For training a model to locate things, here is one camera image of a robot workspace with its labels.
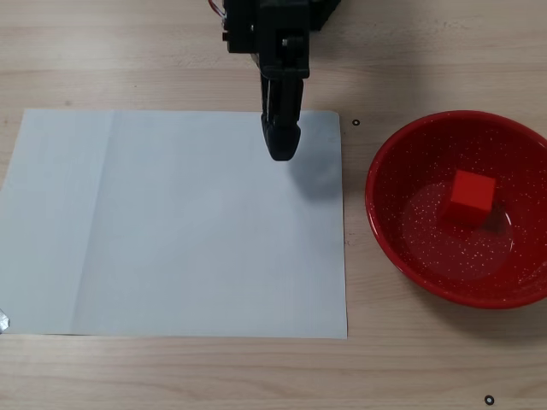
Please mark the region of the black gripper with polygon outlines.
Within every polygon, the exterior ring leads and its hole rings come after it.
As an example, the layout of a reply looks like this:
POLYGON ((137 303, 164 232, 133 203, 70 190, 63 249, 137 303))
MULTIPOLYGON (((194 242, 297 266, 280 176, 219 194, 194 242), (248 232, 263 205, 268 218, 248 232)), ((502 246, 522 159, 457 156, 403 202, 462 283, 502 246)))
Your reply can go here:
POLYGON ((309 76, 309 2, 234 0, 222 5, 227 50, 258 58, 268 152, 275 161, 289 161, 301 137, 303 79, 309 76))

